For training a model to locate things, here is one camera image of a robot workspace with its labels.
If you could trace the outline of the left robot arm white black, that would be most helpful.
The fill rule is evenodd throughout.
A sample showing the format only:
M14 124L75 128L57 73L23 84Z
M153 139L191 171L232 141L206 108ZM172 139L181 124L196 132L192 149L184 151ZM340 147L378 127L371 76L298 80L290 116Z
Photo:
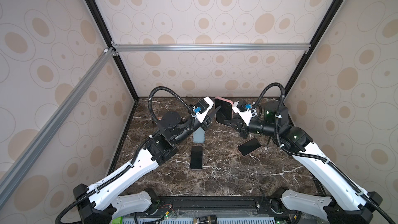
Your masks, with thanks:
M208 108L194 119L181 121L177 112L166 113L157 123L157 131L135 152L133 158L98 182L74 189L76 207L82 224L109 224L112 220L132 214L157 212L160 200L149 188L137 194L121 193L147 173L174 156L178 145L199 128L208 128L219 108Z

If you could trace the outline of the pink cased smartphone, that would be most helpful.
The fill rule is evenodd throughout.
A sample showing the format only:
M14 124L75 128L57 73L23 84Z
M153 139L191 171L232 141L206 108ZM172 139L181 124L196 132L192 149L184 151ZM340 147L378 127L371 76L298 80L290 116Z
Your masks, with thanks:
M215 108L219 109L216 113L216 121L219 124L226 125L227 121L233 119L234 115L232 111L233 102L229 99L217 96L215 97L214 103L215 103Z

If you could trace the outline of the purple smartphone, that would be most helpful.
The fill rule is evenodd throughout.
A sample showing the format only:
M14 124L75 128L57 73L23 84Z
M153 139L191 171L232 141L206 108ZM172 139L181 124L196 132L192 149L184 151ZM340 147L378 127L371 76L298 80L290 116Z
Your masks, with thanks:
M190 169L201 170L203 168L203 147L193 146L191 149Z

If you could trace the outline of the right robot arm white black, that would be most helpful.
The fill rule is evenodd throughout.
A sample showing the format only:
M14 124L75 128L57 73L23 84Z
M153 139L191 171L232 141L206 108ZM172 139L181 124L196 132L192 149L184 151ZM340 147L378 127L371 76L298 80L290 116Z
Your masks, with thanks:
M380 207L382 197L357 185L322 152L301 128L288 121L288 109L278 101L267 102L260 118L254 104L246 101L217 100L217 121L232 127L240 136L250 133L273 138L279 148L305 166L329 192L316 197L281 187L270 199L274 212L286 209L308 213L331 224L369 224L379 212L389 223L393 219Z

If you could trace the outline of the light blue phone case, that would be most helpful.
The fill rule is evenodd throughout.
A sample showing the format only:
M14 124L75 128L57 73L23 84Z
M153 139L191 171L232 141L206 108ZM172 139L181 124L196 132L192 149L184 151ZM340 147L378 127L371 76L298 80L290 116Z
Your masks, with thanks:
M193 133L193 142L197 144L205 143L205 131L201 127Z

